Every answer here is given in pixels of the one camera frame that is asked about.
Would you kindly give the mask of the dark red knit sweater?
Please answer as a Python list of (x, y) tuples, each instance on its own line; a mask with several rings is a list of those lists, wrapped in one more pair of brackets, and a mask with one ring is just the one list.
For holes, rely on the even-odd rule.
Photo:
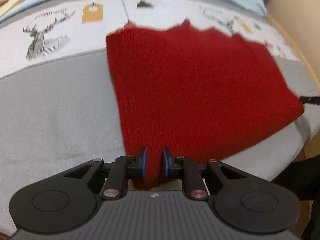
[(127, 24), (106, 37), (125, 152), (147, 149), (138, 189), (167, 181), (163, 148), (198, 163), (222, 160), (279, 132), (304, 111), (268, 49), (184, 21)]

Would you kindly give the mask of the printed grey bed sheet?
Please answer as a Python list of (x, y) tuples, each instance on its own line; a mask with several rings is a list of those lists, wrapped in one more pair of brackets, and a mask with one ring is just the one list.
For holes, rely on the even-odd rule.
[(19, 189), (93, 158), (124, 154), (105, 37), (127, 21), (213, 22), (202, 8), (259, 16), (218, 0), (49, 0), (1, 23), (1, 232)]

